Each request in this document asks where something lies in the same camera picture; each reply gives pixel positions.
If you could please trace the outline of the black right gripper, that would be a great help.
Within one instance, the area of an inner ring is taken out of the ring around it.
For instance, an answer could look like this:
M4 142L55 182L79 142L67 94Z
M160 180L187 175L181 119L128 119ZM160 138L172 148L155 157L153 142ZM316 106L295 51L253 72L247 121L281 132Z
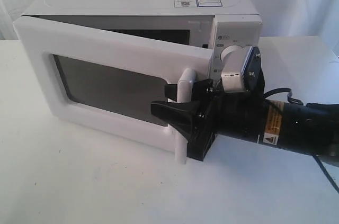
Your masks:
M212 79L181 80L164 87L165 97L174 103L153 101L151 114L168 123L187 141L187 156L203 161L217 135L257 142L265 127L267 104L257 94L223 94L201 107L199 100L210 93Z

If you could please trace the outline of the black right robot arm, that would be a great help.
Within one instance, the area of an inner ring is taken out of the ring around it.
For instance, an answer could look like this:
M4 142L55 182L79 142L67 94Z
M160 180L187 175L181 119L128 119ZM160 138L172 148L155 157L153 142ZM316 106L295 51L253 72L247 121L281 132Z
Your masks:
M196 160L223 135L337 162L338 105L271 100L277 93L291 90L264 92L260 80L252 91L225 93L206 79L194 83L190 102L153 101L150 110L187 140L187 156Z

